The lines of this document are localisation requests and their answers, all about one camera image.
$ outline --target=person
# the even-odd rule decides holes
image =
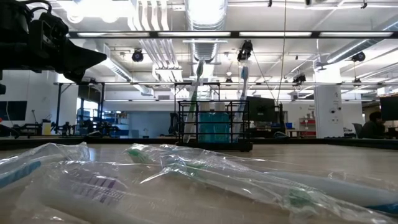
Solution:
[[[384,121],[381,119],[381,112],[373,112],[369,115],[370,121],[366,122],[362,127],[359,134],[359,138],[370,138],[370,139],[384,139],[385,130]]]

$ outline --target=blue wall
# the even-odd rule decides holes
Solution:
[[[138,130],[139,138],[148,129],[150,138],[157,138],[160,134],[169,134],[171,111],[131,111],[130,130]]]

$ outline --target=ceiling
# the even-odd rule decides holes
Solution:
[[[267,7],[267,1],[229,0],[226,13],[226,30],[374,30],[379,24],[397,16],[398,1],[396,0],[368,0],[368,7],[360,9],[360,0],[317,0],[312,7],[305,7],[304,0],[287,0],[285,9],[283,0],[273,0],[273,6]],[[114,23],[106,23],[99,17],[85,17],[80,23],[74,24],[67,19],[65,7],[71,1],[52,1],[54,10],[69,26],[78,31],[130,30],[127,25],[128,14],[125,4],[129,1],[113,1],[113,9],[121,17]],[[183,0],[167,1],[169,27],[172,30],[186,30],[186,18]],[[140,82],[155,81],[152,73],[152,61],[144,54],[144,61],[135,63],[131,56],[135,48],[142,48],[137,39],[101,39],[98,45],[106,44],[111,49],[111,57],[119,62],[131,76]],[[252,40],[256,57],[251,57],[250,82],[262,82],[264,78],[269,82],[279,82],[281,77],[291,78],[291,70],[307,59],[314,59],[318,54],[328,55],[353,40],[348,39],[320,39],[317,47],[316,39],[255,39]],[[192,77],[192,62],[189,44],[182,43],[182,39],[173,39],[173,46],[178,62],[182,67],[184,80]],[[233,81],[238,80],[239,65],[236,53],[243,43],[243,39],[228,39],[228,43],[220,44],[215,65],[213,81],[224,82],[226,72],[232,72]],[[366,60],[357,63],[353,69],[353,62],[341,62],[340,72],[343,81],[352,81],[357,76],[397,62],[398,40],[384,40],[364,51]],[[305,72],[307,80],[312,79],[313,68]],[[373,77],[367,82],[378,82],[386,77],[394,77],[395,70]],[[115,74],[103,65],[93,67],[90,76],[99,81],[114,82]]]

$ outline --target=chair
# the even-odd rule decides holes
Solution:
[[[362,124],[353,123],[353,125],[354,125],[354,129],[355,129],[356,137],[359,138],[359,134],[361,134],[361,131],[362,131]]]

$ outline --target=black wire rack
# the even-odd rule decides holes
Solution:
[[[223,102],[225,103],[225,110],[216,111],[216,110],[201,110],[200,103],[216,103]],[[250,125],[250,114],[248,111],[249,102],[246,100],[218,100],[218,101],[205,101],[205,100],[197,100],[197,101],[178,101],[178,125],[186,126],[187,124],[191,124],[194,126],[195,132],[189,132],[184,130],[179,132],[178,134],[178,143],[177,145],[181,146],[190,146],[190,147],[200,147],[208,150],[239,150],[239,151],[250,151],[252,149],[252,143],[250,142],[250,133],[248,132]],[[192,113],[193,121],[188,122],[187,116]],[[226,113],[228,114],[228,122],[226,121],[199,121],[199,117],[203,113]],[[241,114],[242,119],[239,121],[234,121],[234,116],[236,113]],[[200,125],[201,124],[228,124],[229,131],[226,133],[209,133],[209,132],[201,132]],[[240,129],[238,132],[234,132],[234,126],[240,125]],[[190,140],[188,143],[183,142],[184,136],[190,135]],[[203,135],[213,135],[213,136],[229,136],[228,142],[201,142],[201,136]]]

